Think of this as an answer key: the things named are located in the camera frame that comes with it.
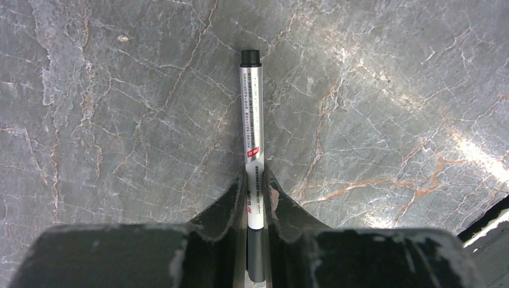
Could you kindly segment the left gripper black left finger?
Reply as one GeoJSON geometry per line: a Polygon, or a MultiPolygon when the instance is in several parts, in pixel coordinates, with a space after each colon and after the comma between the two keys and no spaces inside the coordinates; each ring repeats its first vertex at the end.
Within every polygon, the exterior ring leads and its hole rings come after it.
{"type": "Polygon", "coordinates": [[[243,287],[247,177],[186,223],[51,227],[11,287],[243,287]]]}

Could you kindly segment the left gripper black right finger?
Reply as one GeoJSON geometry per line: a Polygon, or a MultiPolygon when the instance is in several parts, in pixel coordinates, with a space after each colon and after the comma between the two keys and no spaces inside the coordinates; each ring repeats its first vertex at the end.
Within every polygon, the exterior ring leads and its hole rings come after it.
{"type": "Polygon", "coordinates": [[[263,179],[268,287],[483,287],[462,242],[430,228],[333,229],[263,179]]]}

